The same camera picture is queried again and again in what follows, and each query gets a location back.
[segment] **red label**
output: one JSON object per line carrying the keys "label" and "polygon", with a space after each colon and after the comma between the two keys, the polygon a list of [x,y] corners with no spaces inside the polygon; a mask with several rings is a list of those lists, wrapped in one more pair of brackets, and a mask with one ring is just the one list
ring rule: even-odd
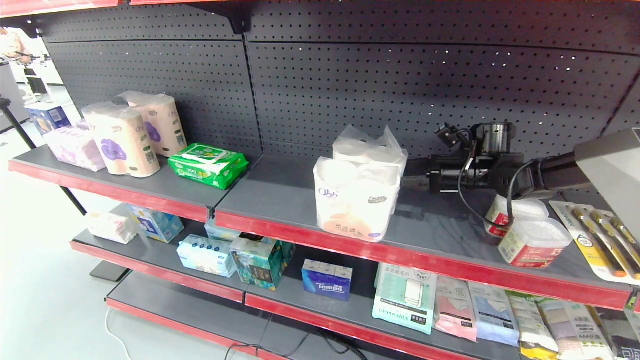
{"label": "red label", "polygon": [[564,250],[552,247],[524,246],[511,262],[514,266],[525,268],[546,268]]}
{"label": "red label", "polygon": [[[506,225],[509,223],[509,217],[506,214],[499,213],[494,222],[498,225]],[[499,227],[495,226],[491,226],[489,228],[489,233],[500,236],[501,238],[507,235],[507,231],[505,229],[500,229]]]}

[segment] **green wet wipes package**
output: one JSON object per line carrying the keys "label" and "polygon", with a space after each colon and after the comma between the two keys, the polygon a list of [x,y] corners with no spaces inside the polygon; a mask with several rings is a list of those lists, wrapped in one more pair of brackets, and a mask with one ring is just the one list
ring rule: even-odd
{"label": "green wet wipes package", "polygon": [[169,158],[169,166],[181,177],[226,189],[249,162],[244,155],[203,143],[192,143]]}

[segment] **black pole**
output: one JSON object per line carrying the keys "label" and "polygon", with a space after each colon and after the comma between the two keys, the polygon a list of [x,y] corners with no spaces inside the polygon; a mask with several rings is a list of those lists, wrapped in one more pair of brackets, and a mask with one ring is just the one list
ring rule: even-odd
{"label": "black pole", "polygon": [[[31,141],[29,135],[27,135],[26,131],[22,128],[22,125],[20,125],[20,122],[18,122],[18,120],[16,120],[16,118],[13,116],[13,113],[11,112],[11,110],[9,110],[9,105],[11,105],[11,100],[5,99],[4,97],[2,97],[2,95],[0,95],[0,110],[4,113],[6,118],[9,119],[9,122],[11,123],[11,125],[13,125],[13,128],[18,132],[18,134],[20,134],[20,137],[27,144],[27,146],[31,150],[35,149],[36,144]],[[82,204],[80,204],[76,196],[74,196],[74,194],[72,194],[71,191],[64,186],[61,186],[60,188],[62,189],[62,192],[64,192],[65,195],[69,198],[69,200],[71,200],[76,209],[78,209],[78,211],[80,211],[82,215],[85,215],[86,210],[84,209]]]}

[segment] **black pegboard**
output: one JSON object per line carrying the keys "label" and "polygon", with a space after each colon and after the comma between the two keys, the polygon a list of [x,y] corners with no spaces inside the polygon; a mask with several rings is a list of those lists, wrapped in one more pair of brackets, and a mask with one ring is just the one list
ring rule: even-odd
{"label": "black pegboard", "polygon": [[264,141],[313,151],[348,124],[370,135],[389,125],[414,157],[447,150],[433,134],[443,122],[508,120],[514,151],[571,151],[600,134],[640,66],[635,56],[474,45],[249,43],[248,54]]}
{"label": "black pegboard", "polygon": [[625,102],[620,106],[620,110],[607,126],[607,131],[604,134],[617,133],[630,127],[640,127],[640,81],[637,78]]}
{"label": "black pegboard", "polygon": [[640,54],[636,1],[259,1],[249,41],[556,47]]}
{"label": "black pegboard", "polygon": [[187,5],[150,5],[53,13],[38,18],[48,44],[112,40],[242,40],[228,20]]}
{"label": "black pegboard", "polygon": [[176,98],[190,142],[207,142],[205,134],[244,138],[248,146],[259,139],[241,42],[76,42],[48,49],[78,109],[126,90],[166,93]]}

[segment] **pink package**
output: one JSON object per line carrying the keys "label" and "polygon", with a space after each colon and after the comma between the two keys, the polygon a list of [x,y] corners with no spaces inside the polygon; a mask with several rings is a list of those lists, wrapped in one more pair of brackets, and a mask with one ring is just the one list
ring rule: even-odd
{"label": "pink package", "polygon": [[467,282],[438,276],[436,330],[476,341],[477,326]]}
{"label": "pink package", "polygon": [[42,136],[51,152],[63,163],[91,171],[106,167],[97,145],[87,129],[60,127]]}

